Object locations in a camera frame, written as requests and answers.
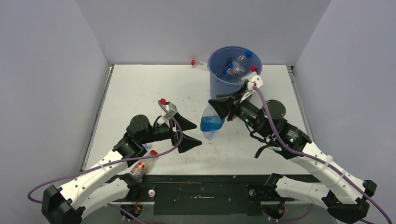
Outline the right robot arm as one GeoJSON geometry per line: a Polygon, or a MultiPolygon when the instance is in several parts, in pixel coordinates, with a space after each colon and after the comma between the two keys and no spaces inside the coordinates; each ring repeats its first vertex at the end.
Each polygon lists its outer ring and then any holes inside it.
{"type": "Polygon", "coordinates": [[[324,154],[298,127],[285,118],[285,106],[268,100],[258,108],[242,98],[242,91],[218,95],[209,100],[215,112],[229,121],[239,118],[260,136],[265,148],[299,165],[313,175],[316,183],[297,181],[272,173],[264,184],[264,194],[270,200],[293,198],[310,202],[327,210],[346,224],[363,220],[369,210],[368,198],[376,191],[376,183],[361,180],[343,170],[330,155],[324,154]]]}

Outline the blue label blue cap bottle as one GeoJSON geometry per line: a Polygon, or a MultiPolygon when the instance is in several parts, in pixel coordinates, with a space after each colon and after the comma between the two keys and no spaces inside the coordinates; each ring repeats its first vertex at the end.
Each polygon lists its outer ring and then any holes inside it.
{"type": "Polygon", "coordinates": [[[236,59],[234,59],[232,62],[232,65],[233,66],[238,65],[238,66],[245,67],[251,56],[252,56],[252,52],[247,50],[242,55],[240,55],[236,59]]]}

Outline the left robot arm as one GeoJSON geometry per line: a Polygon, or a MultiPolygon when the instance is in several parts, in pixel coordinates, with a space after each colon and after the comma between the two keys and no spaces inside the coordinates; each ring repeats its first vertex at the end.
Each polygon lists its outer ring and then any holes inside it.
{"type": "Polygon", "coordinates": [[[201,141],[181,132],[197,125],[176,113],[162,124],[151,125],[145,115],[136,115],[126,128],[124,137],[102,158],[97,166],[73,180],[45,189],[42,214],[51,224],[79,224],[95,210],[120,199],[133,201],[139,196],[140,179],[132,173],[117,174],[133,166],[147,154],[146,143],[170,139],[180,153],[200,146],[201,141]]]}

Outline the crushed blue label bottle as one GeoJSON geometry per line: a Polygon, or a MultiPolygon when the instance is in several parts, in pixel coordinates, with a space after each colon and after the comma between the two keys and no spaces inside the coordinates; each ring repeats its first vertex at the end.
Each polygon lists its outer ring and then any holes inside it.
{"type": "Polygon", "coordinates": [[[213,140],[219,134],[225,120],[221,119],[215,109],[208,105],[202,114],[200,121],[200,130],[207,140],[213,140]]]}

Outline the pepsi bottle blue cap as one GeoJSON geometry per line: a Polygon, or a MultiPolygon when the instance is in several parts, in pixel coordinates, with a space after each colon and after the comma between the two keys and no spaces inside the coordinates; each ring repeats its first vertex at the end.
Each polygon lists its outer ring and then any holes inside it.
{"type": "Polygon", "coordinates": [[[229,77],[228,71],[229,71],[231,68],[233,68],[233,64],[232,64],[232,63],[228,64],[228,66],[223,70],[223,75],[224,75],[224,77],[229,77]]]}

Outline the clear jar silver lid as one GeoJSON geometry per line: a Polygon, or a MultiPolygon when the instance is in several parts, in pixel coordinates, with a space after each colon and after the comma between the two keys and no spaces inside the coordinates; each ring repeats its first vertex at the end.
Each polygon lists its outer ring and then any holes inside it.
{"type": "Polygon", "coordinates": [[[242,66],[233,66],[233,68],[231,68],[228,71],[228,75],[229,77],[226,77],[227,79],[233,79],[233,78],[240,78],[245,74],[245,68],[242,66]]]}

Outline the red label clear bottle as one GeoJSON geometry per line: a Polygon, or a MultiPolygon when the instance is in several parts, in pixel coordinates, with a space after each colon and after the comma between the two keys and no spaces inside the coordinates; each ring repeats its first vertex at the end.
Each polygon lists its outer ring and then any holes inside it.
{"type": "Polygon", "coordinates": [[[251,74],[251,73],[254,73],[254,72],[257,72],[258,71],[258,68],[256,67],[256,66],[251,66],[250,67],[250,71],[247,73],[247,74],[245,74],[244,76],[242,76],[241,77],[241,79],[240,79],[240,83],[244,83],[247,79],[248,79],[248,76],[251,74]]]}

